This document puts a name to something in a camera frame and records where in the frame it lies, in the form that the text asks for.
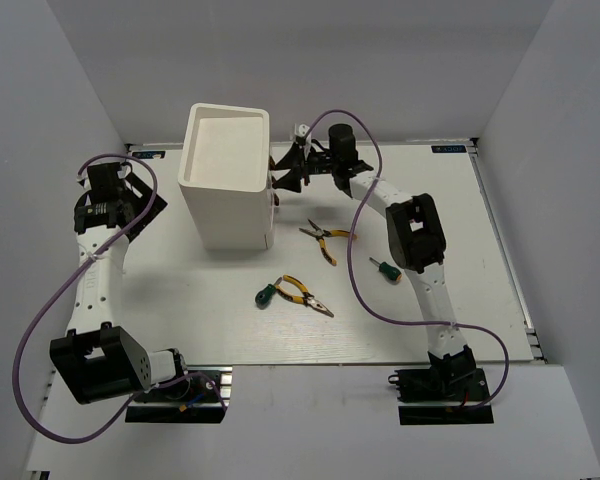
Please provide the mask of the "white drawer cabinet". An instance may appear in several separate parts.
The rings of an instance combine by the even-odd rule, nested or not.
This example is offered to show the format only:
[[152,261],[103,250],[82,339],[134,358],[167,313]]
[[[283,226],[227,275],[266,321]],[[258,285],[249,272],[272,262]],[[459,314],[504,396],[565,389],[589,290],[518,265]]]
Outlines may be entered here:
[[274,244],[269,114],[196,103],[190,109],[178,183],[207,250]]

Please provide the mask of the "yellow needle-nose pliers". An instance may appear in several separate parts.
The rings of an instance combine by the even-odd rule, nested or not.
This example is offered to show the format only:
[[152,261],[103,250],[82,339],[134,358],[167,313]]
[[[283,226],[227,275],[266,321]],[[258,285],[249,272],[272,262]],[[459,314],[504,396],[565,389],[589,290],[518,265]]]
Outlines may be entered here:
[[355,233],[352,233],[347,230],[341,230],[341,229],[325,230],[325,229],[322,229],[321,227],[319,227],[311,219],[308,219],[308,223],[311,226],[310,229],[300,227],[299,231],[308,236],[311,236],[319,243],[320,251],[321,251],[323,258],[332,266],[337,265],[337,260],[330,254],[330,252],[327,248],[326,240],[328,238],[334,238],[334,237],[342,237],[342,238],[347,238],[347,239],[351,238],[353,240],[357,239],[357,235]]
[[[298,291],[298,294],[292,294],[286,291],[283,287],[283,283],[293,285]],[[321,301],[319,301],[308,288],[298,279],[290,275],[283,275],[276,280],[275,288],[279,296],[288,302],[303,305],[307,308],[326,315],[330,318],[334,317],[334,314],[329,310]]]

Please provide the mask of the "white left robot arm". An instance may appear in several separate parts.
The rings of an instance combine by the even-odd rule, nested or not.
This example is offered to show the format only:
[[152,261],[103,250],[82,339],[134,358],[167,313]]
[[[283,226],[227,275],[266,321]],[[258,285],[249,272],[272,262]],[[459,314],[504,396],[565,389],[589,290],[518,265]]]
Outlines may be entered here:
[[85,271],[77,281],[65,335],[50,343],[51,361],[80,404],[157,385],[179,399],[191,374],[175,348],[150,352],[121,325],[124,259],[129,245],[167,206],[129,162],[91,164],[74,207],[74,232]]

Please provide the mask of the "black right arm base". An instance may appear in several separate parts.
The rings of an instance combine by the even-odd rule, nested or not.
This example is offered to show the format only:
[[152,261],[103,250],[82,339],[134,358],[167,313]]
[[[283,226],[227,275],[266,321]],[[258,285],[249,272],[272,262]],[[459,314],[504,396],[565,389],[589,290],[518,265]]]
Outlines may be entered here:
[[395,370],[388,383],[397,390],[401,426],[487,425],[494,423],[483,369],[444,387],[432,368]]

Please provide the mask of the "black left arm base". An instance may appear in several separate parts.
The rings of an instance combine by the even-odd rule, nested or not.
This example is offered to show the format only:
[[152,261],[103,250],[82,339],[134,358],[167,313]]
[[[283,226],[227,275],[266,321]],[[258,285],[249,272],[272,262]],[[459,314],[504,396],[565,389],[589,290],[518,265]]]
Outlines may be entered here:
[[220,424],[229,406],[232,367],[201,369],[177,385],[141,394],[126,410],[129,424]]

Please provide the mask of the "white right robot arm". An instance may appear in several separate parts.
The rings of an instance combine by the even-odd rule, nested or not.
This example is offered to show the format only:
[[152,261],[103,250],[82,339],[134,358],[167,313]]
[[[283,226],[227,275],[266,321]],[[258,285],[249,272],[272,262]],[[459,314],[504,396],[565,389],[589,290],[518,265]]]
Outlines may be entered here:
[[362,160],[353,128],[344,123],[328,130],[328,144],[312,139],[308,125],[296,126],[293,143],[272,169],[282,172],[276,189],[298,193],[315,175],[329,175],[336,188],[368,206],[386,222],[391,257],[411,283],[427,333],[430,366],[398,374],[398,385],[412,388],[411,402],[470,400],[477,366],[463,336],[446,287],[446,238],[433,198],[412,196],[381,177],[381,169]]

